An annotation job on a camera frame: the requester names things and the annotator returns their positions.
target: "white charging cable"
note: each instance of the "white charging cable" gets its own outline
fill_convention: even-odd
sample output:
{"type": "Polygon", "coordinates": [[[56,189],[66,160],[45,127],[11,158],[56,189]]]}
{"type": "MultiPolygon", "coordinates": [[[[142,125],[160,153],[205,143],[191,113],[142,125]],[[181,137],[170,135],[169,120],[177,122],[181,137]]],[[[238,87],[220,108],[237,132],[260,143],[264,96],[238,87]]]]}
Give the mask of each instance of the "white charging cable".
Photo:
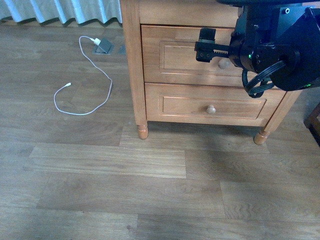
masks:
{"type": "Polygon", "coordinates": [[[54,94],[54,96],[53,96],[53,101],[54,101],[55,108],[56,108],[59,112],[61,112],[61,113],[70,114],[70,115],[76,115],[76,116],[84,116],[84,115],[92,114],[95,110],[97,110],[97,109],[100,108],[102,105],[104,105],[104,104],[108,101],[109,96],[110,96],[110,94],[111,94],[112,87],[113,87],[113,81],[112,81],[112,79],[111,79],[102,69],[100,69],[99,67],[97,67],[97,66],[94,64],[94,62],[93,62],[87,55],[85,55],[85,53],[84,53],[84,51],[83,51],[83,49],[82,49],[82,46],[81,46],[81,39],[82,39],[82,38],[90,39],[92,42],[94,42],[95,45],[99,45],[100,42],[101,42],[101,40],[99,40],[98,38],[93,39],[93,38],[88,37],[88,36],[81,36],[81,37],[79,37],[79,46],[80,46],[80,49],[81,49],[81,52],[82,52],[83,56],[85,56],[85,58],[88,59],[88,60],[90,61],[90,63],[92,63],[92,65],[93,65],[96,69],[100,70],[100,71],[110,80],[110,87],[109,87],[109,92],[108,92],[108,95],[107,95],[105,101],[104,101],[103,103],[101,103],[99,106],[97,106],[95,109],[93,109],[92,111],[89,111],[89,112],[87,112],[87,113],[73,113],[73,112],[63,111],[63,110],[61,110],[61,109],[57,106],[57,103],[56,103],[56,95],[57,95],[57,93],[60,92],[62,89],[71,86],[71,82],[67,83],[66,85],[64,85],[63,87],[61,87],[58,91],[56,91],[55,94],[54,94]]]}

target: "drawer knob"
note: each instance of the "drawer knob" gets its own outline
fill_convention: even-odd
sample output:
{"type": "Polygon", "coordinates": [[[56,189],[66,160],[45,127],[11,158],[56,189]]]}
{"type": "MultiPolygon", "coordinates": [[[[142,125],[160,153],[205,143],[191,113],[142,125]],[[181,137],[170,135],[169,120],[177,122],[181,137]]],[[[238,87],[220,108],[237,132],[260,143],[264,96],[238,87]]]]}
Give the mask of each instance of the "drawer knob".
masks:
{"type": "Polygon", "coordinates": [[[206,108],[206,113],[207,114],[214,114],[216,112],[216,109],[213,105],[209,105],[207,108],[206,108]]]}
{"type": "Polygon", "coordinates": [[[229,67],[231,64],[231,61],[229,60],[229,58],[223,58],[218,62],[218,66],[220,69],[226,69],[227,67],[229,67]]]}

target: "white curtain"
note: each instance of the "white curtain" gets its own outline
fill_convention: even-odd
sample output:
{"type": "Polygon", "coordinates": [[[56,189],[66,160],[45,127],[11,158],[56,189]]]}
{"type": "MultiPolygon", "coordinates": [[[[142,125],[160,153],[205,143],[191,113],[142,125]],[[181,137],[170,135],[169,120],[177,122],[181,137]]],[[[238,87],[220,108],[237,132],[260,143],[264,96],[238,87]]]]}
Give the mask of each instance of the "white curtain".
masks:
{"type": "Polygon", "coordinates": [[[15,22],[36,18],[39,23],[59,18],[63,24],[72,18],[78,24],[117,18],[122,23],[119,0],[0,0],[0,19],[6,17],[15,22]]]}

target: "wooden drawer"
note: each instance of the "wooden drawer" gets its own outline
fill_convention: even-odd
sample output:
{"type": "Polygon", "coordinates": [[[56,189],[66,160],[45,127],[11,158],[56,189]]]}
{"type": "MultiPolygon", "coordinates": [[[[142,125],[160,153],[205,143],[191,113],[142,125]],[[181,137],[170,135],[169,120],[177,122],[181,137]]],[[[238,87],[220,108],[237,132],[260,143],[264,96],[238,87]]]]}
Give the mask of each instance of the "wooden drawer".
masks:
{"type": "Polygon", "coordinates": [[[234,28],[238,8],[216,0],[139,0],[140,22],[157,25],[234,28]]]}
{"type": "Polygon", "coordinates": [[[146,115],[148,121],[263,126],[284,94],[273,89],[254,99],[238,87],[146,83],[146,115]]]}
{"type": "MultiPolygon", "coordinates": [[[[148,83],[197,84],[241,87],[242,69],[229,59],[214,57],[196,61],[199,27],[143,25],[144,81],[148,83]]],[[[232,28],[217,28],[216,43],[229,45],[232,28]]]]}

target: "nightstand leg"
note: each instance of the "nightstand leg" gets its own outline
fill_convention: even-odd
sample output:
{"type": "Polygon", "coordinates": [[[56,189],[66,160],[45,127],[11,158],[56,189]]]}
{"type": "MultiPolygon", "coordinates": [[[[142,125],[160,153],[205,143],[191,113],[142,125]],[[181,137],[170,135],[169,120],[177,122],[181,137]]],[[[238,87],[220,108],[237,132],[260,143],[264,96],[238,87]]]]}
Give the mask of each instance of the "nightstand leg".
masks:
{"type": "Polygon", "coordinates": [[[138,125],[138,135],[140,139],[146,139],[148,137],[148,125],[138,125]]]}
{"type": "Polygon", "coordinates": [[[258,132],[255,137],[254,137],[254,143],[257,145],[262,145],[263,143],[266,142],[266,140],[268,139],[270,135],[269,131],[264,131],[264,128],[262,128],[260,130],[260,132],[258,132]]]}

